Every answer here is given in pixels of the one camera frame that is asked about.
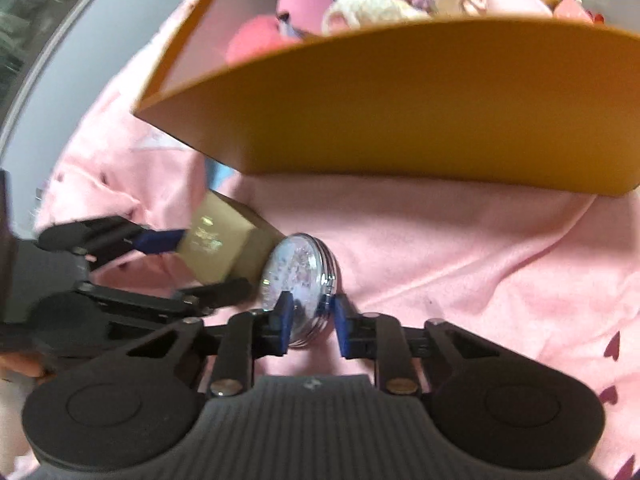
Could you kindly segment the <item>person's hand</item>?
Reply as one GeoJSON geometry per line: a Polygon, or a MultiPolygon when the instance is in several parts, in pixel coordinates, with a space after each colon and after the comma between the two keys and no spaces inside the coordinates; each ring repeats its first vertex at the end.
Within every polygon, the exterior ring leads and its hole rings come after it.
{"type": "Polygon", "coordinates": [[[1,378],[10,380],[14,374],[34,379],[43,379],[48,371],[38,353],[1,353],[1,378]]]}

